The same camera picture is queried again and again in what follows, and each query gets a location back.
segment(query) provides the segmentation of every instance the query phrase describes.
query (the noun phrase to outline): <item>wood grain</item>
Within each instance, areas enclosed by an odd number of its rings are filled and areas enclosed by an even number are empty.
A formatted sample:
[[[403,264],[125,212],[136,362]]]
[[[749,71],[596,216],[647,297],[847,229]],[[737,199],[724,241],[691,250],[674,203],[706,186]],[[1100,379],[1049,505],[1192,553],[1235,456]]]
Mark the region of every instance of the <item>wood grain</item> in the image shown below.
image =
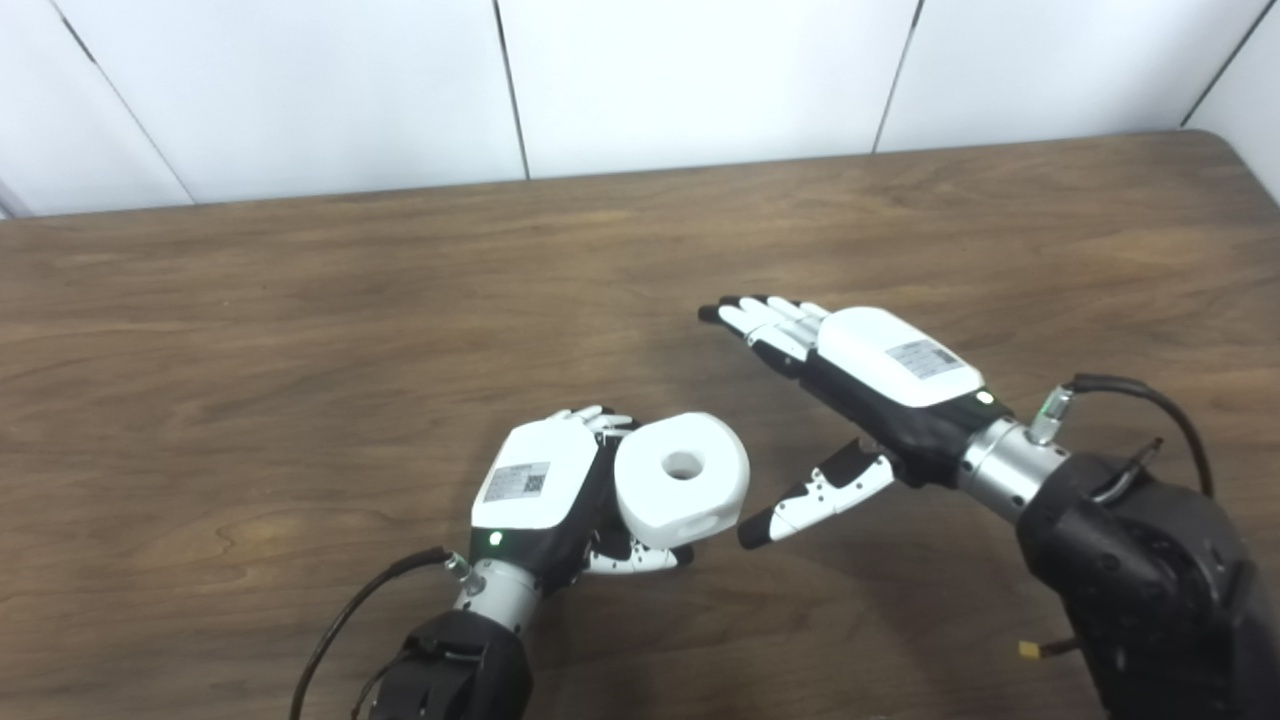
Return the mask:
[[[1023,413],[1076,370],[1146,378],[1276,587],[1277,238],[1202,133],[6,222],[0,716],[282,717],[337,609],[462,544],[508,428],[558,407],[713,413],[764,506],[854,430],[695,320],[722,293],[890,307]],[[1175,437],[1123,400],[1073,423],[1079,448]],[[1157,469],[1192,479],[1180,443]],[[308,716],[453,593],[376,596]],[[1078,657],[1016,657],[1065,632],[1009,527],[895,487],[547,601],[529,717],[1101,717]]]

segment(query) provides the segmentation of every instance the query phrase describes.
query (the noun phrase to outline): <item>cable connector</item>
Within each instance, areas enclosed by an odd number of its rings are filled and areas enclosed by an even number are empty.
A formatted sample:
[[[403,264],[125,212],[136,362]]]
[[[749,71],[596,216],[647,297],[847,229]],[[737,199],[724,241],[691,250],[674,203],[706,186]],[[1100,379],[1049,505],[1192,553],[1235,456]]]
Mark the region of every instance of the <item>cable connector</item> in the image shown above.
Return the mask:
[[[467,591],[468,596],[476,596],[484,591],[485,579],[479,573],[471,570],[471,564],[467,562],[466,557],[454,552],[444,561],[444,568],[456,580],[462,583],[462,588]]]
[[[1027,428],[1027,439],[1041,447],[1053,442],[1057,430],[1062,428],[1062,421],[1066,419],[1066,411],[1071,407],[1073,397],[1075,397],[1075,392],[1065,386],[1057,386],[1050,391],[1044,405],[1041,405],[1039,413]]]

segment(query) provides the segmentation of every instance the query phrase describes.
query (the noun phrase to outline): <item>metal cylinder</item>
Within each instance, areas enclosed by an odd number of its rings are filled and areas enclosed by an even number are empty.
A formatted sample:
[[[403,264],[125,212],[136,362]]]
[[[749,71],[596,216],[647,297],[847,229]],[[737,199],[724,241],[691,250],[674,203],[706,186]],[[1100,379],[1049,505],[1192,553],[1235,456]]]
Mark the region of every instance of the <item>metal cylinder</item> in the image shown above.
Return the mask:
[[[481,560],[471,568],[453,609],[484,615],[520,634],[541,598],[536,585],[531,574],[511,562]]]
[[[1027,427],[1000,419],[969,443],[956,486],[1010,523],[1016,523],[1041,484],[1070,454],[1053,443],[1037,445]]]

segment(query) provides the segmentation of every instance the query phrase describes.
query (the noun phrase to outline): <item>robotic finger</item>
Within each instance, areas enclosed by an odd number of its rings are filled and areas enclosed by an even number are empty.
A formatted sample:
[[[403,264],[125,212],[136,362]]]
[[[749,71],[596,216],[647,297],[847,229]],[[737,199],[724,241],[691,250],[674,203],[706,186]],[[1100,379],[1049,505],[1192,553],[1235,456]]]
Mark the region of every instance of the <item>robotic finger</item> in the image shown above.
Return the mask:
[[[771,542],[860,505],[893,483],[893,468],[878,452],[867,452],[860,441],[842,447],[768,507],[737,527],[737,539],[746,550]]]
[[[692,546],[680,546],[669,550],[649,547],[636,539],[630,532],[611,533],[609,538],[596,539],[586,557],[584,573],[591,575],[636,575],[671,570],[694,561]]]

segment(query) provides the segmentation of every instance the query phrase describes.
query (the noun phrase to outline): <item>white robotic hand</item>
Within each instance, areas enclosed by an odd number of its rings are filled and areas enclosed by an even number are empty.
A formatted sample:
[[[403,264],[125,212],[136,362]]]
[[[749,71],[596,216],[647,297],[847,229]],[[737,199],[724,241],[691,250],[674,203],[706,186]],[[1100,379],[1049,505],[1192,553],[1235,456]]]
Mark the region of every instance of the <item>white robotic hand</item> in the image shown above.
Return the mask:
[[[759,547],[842,512],[891,484],[954,487],[973,428],[1007,414],[982,374],[941,343],[879,307],[836,313],[777,296],[722,297],[699,319],[727,327],[767,365],[852,420],[883,450],[855,439],[819,464],[771,510],[739,525]]]

